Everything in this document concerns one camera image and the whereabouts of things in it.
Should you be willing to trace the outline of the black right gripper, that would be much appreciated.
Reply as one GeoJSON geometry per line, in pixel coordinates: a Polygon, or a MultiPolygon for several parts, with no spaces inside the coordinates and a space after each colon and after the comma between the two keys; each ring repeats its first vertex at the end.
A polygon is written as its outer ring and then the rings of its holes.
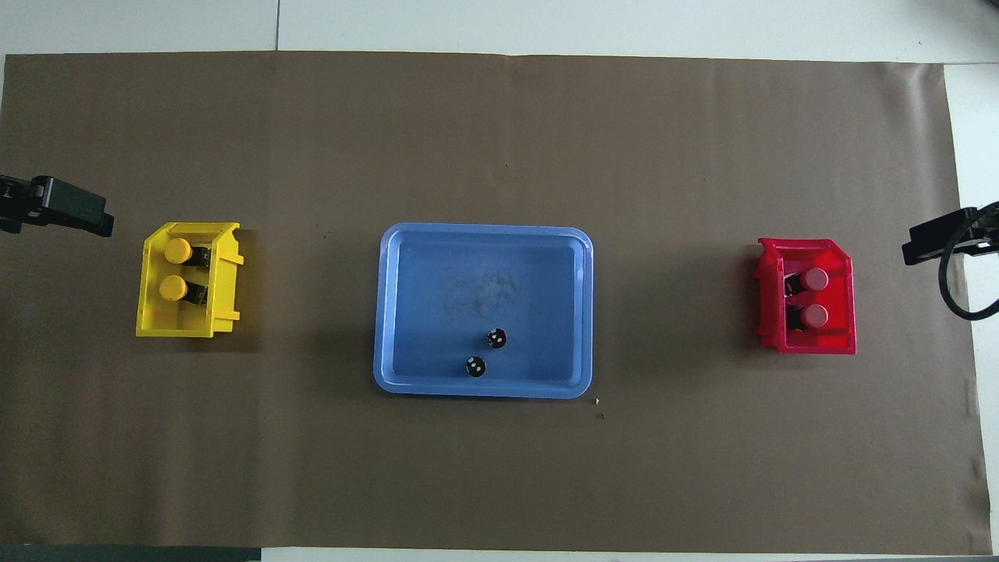
{"type": "Polygon", "coordinates": [[[917,265],[939,258],[950,236],[974,212],[973,226],[961,231],[954,246],[954,253],[966,255],[996,254],[998,252],[998,202],[982,208],[960,208],[909,229],[909,242],[903,245],[906,265],[917,265]]]}

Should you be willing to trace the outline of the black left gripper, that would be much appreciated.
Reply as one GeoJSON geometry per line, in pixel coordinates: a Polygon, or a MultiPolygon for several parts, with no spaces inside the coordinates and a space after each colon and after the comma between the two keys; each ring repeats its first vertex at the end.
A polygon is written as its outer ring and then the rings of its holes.
{"type": "MultiPolygon", "coordinates": [[[[107,200],[84,188],[55,177],[36,177],[38,218],[45,225],[83,230],[111,237],[114,217],[105,211],[107,200]]],[[[11,176],[1,177],[1,230],[20,233],[35,212],[34,185],[11,176]]]]}

